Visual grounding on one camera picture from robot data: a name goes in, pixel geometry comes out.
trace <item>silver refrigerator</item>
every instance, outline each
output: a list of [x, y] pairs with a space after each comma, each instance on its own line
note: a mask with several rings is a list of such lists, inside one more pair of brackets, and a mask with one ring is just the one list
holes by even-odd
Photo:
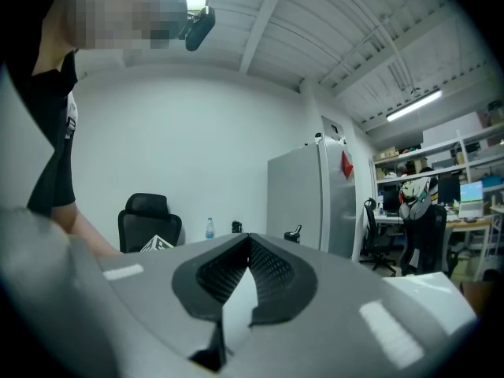
[[302, 226], [300, 244], [350, 259], [355, 178], [348, 149], [330, 137], [268, 161], [266, 233], [284, 238]]

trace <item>black mesh vent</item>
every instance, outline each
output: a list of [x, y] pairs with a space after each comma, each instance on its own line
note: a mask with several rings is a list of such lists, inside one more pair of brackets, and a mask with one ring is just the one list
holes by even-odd
[[205, 263], [197, 273], [198, 283], [221, 304], [225, 304], [247, 267], [248, 245], [240, 243]]
[[247, 266], [258, 293], [252, 325], [289, 321], [311, 302], [317, 291], [317, 275], [284, 241], [257, 234], [219, 239], [221, 245], [185, 261], [173, 273], [173, 292], [190, 315], [220, 323], [222, 306]]
[[250, 271], [258, 290], [258, 301], [284, 292], [294, 279], [294, 270], [282, 258], [262, 245], [252, 242], [250, 248]]

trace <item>black office chair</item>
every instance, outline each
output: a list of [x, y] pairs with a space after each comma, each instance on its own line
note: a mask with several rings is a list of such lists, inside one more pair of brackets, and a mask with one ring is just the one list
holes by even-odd
[[361, 253], [365, 256], [371, 256], [372, 259], [359, 261], [362, 264], [374, 265], [372, 270], [376, 270], [378, 266], [383, 266], [387, 270], [392, 272], [391, 277], [395, 277], [395, 269], [391, 267], [391, 264], [395, 266], [395, 261], [392, 259], [386, 259], [385, 255], [388, 255], [394, 245], [395, 238], [401, 233], [391, 233], [387, 234], [389, 237], [388, 244], [382, 245], [376, 241], [378, 236], [378, 227], [376, 226], [375, 215], [372, 212], [372, 208], [364, 204], [365, 212], [368, 216], [368, 235], [365, 237], [364, 245], [362, 246]]
[[[402, 275], [445, 272], [443, 259], [447, 256], [447, 211], [443, 206], [430, 205], [418, 220], [405, 221], [406, 247], [401, 256]], [[415, 249], [418, 263], [410, 265]]]
[[155, 235], [176, 246], [182, 228], [180, 217], [170, 214], [166, 197], [150, 193], [132, 195], [117, 222], [123, 253], [140, 252]]

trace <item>white shelving unit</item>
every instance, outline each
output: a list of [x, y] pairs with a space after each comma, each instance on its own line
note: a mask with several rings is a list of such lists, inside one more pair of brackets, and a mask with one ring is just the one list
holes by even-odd
[[502, 189], [504, 189], [504, 184], [497, 185], [497, 186], [484, 187], [483, 188], [483, 193], [493, 192], [493, 191], [500, 191]]
[[434, 175], [439, 175], [441, 173], [460, 171], [461, 169], [465, 169], [465, 165], [454, 165], [453, 167], [437, 169], [435, 171], [430, 171], [430, 172], [424, 172], [421, 174], [421, 176], [408, 175], [408, 176], [399, 177], [399, 178], [386, 178], [384, 180], [378, 180], [378, 181], [376, 181], [376, 183], [381, 185], [382, 183], [406, 182], [407, 180], [415, 180], [415, 179], [418, 179], [423, 176], [434, 176]]
[[[496, 124], [495, 126], [492, 126], [490, 128], [485, 128], [477, 133], [471, 133], [468, 135], [460, 135], [458, 133], [458, 137], [456, 139], [450, 139], [445, 142], [435, 144], [433, 146], [425, 147], [420, 150], [415, 150], [412, 151], [411, 153], [407, 154], [400, 154], [397, 157], [392, 157], [392, 158], [385, 158], [383, 160], [378, 160], [374, 161], [374, 167], [391, 167], [394, 165], [406, 163], [408, 161], [413, 161], [416, 159], [424, 158], [428, 155], [432, 154], [438, 154], [442, 153], [443, 151], [448, 151], [448, 150], [453, 150], [456, 148], [461, 148], [461, 151], [463, 153], [464, 161], [465, 163], [463, 165], [453, 165], [451, 167], [446, 167], [443, 169], [436, 169], [431, 172], [424, 172], [422, 174], [416, 174], [416, 175], [409, 175], [409, 176], [404, 176], [404, 177], [397, 177], [397, 178], [387, 178], [384, 180], [376, 180], [375, 179], [375, 186], [376, 186], [376, 193], [378, 192], [378, 186], [383, 185], [386, 183], [401, 183], [405, 182], [407, 180], [415, 180], [418, 178], [421, 178], [423, 176], [435, 176], [435, 175], [440, 175], [443, 173], [449, 173], [449, 172], [460, 172], [463, 171], [465, 172], [467, 176], [467, 180], [471, 182], [471, 169], [481, 169], [481, 168], [488, 168], [492, 165], [500, 165], [504, 163], [504, 145], [502, 145], [502, 152], [496, 155], [492, 155], [490, 157], [485, 157], [485, 158], [477, 158], [472, 161], [469, 161], [466, 147], [469, 144], [479, 142], [480, 140], [484, 139], [489, 139], [491, 137], [495, 137], [497, 135], [504, 135], [504, 123], [503, 124]], [[498, 187], [489, 187], [485, 188], [484, 192], [488, 191], [498, 191], [500, 189], [504, 188], [503, 185], [499, 185]]]

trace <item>white wall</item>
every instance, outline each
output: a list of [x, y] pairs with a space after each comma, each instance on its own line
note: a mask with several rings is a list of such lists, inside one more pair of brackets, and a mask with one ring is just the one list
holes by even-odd
[[348, 150], [354, 162], [356, 221], [352, 260], [358, 261], [367, 225], [363, 205], [367, 198], [372, 197], [373, 190], [369, 159], [376, 150], [368, 136], [351, 118], [342, 109], [335, 107], [330, 91], [310, 79], [302, 82], [300, 91], [306, 105], [316, 108], [316, 111], [313, 110], [312, 113], [317, 112], [319, 117], [325, 117], [343, 128], [339, 132], [345, 136]]
[[309, 135], [300, 94], [227, 70], [100, 73], [74, 95], [76, 202], [115, 247], [117, 214], [136, 192], [165, 195], [187, 243], [205, 238], [207, 217], [216, 235], [229, 233], [233, 220], [265, 232], [267, 161]]

